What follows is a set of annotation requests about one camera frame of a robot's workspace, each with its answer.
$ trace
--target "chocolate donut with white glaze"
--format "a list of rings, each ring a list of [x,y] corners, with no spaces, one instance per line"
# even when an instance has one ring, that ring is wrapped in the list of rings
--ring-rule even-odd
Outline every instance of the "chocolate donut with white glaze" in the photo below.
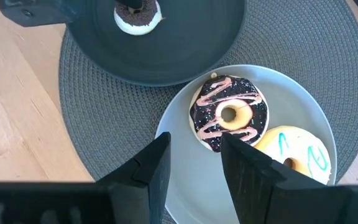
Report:
[[[226,122],[224,108],[236,111]],[[190,125],[196,137],[208,149],[221,150],[223,132],[231,133],[247,144],[256,145],[269,124],[269,109],[263,94],[245,78],[211,75],[195,93],[190,106]]]

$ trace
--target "round woven placemat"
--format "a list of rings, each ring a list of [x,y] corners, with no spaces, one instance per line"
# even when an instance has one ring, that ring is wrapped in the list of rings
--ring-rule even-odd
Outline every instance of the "round woven placemat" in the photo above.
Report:
[[[336,139],[339,180],[358,152],[358,25],[346,2],[248,0],[244,30],[221,65],[238,63],[278,70],[316,98]],[[165,107],[182,87],[119,81],[88,60],[69,33],[64,37],[63,117],[96,180],[153,140]],[[171,222],[166,215],[165,223]]]

